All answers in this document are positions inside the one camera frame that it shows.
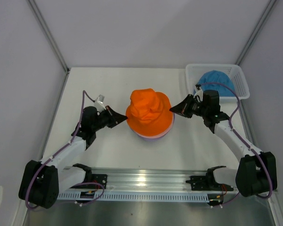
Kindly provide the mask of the orange bucket hat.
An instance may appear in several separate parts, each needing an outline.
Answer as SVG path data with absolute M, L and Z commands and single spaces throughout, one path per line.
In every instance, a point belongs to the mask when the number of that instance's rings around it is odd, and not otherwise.
M 156 137 L 172 126 L 173 113 L 166 94 L 153 89 L 137 89 L 131 93 L 130 105 L 125 112 L 127 124 L 135 133 Z

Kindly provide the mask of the blue bucket hat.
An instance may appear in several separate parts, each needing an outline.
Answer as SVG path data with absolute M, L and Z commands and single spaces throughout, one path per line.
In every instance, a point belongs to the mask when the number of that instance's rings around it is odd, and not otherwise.
M 234 91 L 234 84 L 227 74 L 221 71 L 212 70 L 202 75 L 197 84 L 201 85 L 203 91 L 215 90 L 218 91 L 220 97 L 234 97 L 234 94 L 223 84 Z

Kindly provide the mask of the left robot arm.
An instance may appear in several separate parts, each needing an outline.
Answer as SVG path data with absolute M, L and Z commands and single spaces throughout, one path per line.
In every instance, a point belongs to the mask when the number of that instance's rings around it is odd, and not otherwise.
M 125 115 L 108 105 L 101 110 L 94 106 L 83 108 L 70 141 L 53 155 L 26 164 L 18 197 L 25 201 L 29 210 L 48 209 L 55 204 L 58 195 L 69 188 L 94 186 L 105 190 L 103 184 L 93 180 L 90 167 L 70 163 L 93 144 L 97 131 L 104 127 L 113 128 L 126 120 Z

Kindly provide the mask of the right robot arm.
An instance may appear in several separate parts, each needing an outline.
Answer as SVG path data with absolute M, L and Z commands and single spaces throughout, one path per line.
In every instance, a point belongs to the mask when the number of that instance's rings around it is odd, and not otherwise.
M 237 132 L 232 117 L 221 111 L 216 90 L 205 90 L 202 97 L 198 93 L 189 94 L 170 111 L 185 118 L 201 117 L 204 125 L 228 146 L 239 161 L 238 169 L 226 166 L 208 169 L 205 183 L 210 190 L 228 185 L 237 188 L 244 197 L 255 195 L 268 199 L 272 196 L 277 188 L 275 156 L 261 151 Z

